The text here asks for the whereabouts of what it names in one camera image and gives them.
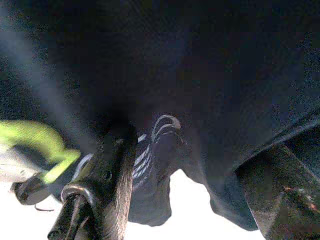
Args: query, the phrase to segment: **dark fabric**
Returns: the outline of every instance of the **dark fabric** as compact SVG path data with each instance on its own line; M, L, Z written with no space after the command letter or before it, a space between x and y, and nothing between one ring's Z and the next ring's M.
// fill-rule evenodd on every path
M138 152L152 148L130 221L163 224L170 175L183 169L215 213L256 230L234 172L320 124L318 13L299 0L5 0L0 119L46 123L85 156L124 115L147 135ZM156 144L165 115L181 128Z

